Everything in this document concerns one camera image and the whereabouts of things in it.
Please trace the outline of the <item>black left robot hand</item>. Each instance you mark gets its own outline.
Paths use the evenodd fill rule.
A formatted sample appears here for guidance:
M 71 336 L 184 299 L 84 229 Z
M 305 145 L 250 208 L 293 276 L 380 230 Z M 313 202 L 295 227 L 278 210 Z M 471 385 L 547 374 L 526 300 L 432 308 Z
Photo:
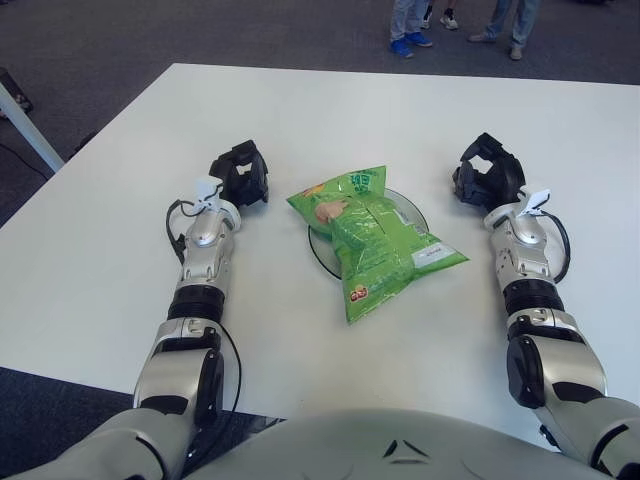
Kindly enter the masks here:
M 236 208 L 261 200 L 268 202 L 268 168 L 253 140 L 247 140 L 221 154 L 209 175 L 222 180 L 220 198 Z

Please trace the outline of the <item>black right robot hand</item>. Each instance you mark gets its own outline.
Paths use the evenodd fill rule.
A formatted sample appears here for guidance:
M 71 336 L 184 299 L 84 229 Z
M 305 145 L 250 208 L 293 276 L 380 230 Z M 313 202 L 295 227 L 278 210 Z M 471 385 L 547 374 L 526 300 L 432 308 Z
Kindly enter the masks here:
M 471 160 L 479 157 L 491 164 L 481 173 Z M 482 133 L 465 150 L 452 175 L 454 194 L 463 203 L 492 211 L 518 201 L 526 180 L 519 160 L 488 133 Z

